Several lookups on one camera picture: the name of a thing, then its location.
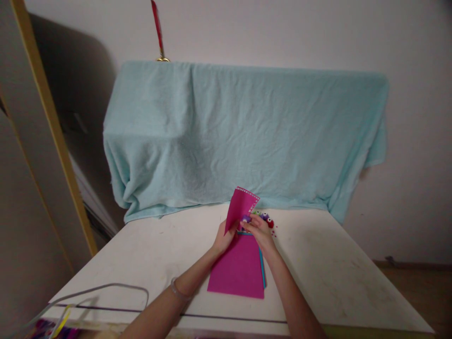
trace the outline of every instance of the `white table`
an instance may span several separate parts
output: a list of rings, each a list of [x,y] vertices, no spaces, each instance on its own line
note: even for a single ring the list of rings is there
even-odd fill
[[[149,290],[150,301],[211,245],[228,205],[204,206],[129,222],[54,296],[106,283]],[[379,271],[344,229],[322,210],[266,210],[275,221],[275,242],[327,333],[365,338],[430,336],[434,331]],[[173,333],[209,336],[289,335],[283,306],[267,263],[265,299],[207,292],[201,286]],[[145,307],[141,291],[110,287],[65,303],[80,303],[69,326],[123,330]],[[58,319],[53,307],[48,319]]]

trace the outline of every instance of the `light blue blanket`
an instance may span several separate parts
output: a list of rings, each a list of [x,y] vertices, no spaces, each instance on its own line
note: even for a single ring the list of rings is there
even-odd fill
[[[127,62],[104,121],[125,221],[230,200],[343,222],[363,167],[384,161],[388,83],[373,73]]]

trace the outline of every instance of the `wooden floor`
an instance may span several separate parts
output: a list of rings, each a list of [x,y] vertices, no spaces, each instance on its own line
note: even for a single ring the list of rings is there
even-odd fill
[[[380,269],[433,327],[436,338],[452,338],[452,272]]]

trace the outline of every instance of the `hand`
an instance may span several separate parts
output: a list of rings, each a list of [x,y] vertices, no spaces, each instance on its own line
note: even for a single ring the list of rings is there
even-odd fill
[[[239,221],[237,220],[225,234],[226,220],[223,221],[218,228],[217,237],[215,238],[212,248],[218,253],[223,254],[231,244],[234,236],[237,236],[236,230],[238,225]]]
[[[250,218],[251,222],[249,224],[241,221],[240,225],[253,234],[258,242],[262,254],[267,259],[267,255],[269,255],[272,251],[278,252],[273,242],[270,227],[268,227],[268,224],[264,219],[256,214],[250,214]]]

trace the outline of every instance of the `baseboard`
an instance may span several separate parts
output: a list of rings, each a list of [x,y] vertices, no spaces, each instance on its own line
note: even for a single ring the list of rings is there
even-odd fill
[[[373,260],[373,262],[379,268],[398,268],[398,269],[452,272],[452,265],[449,264],[389,262],[385,260]]]

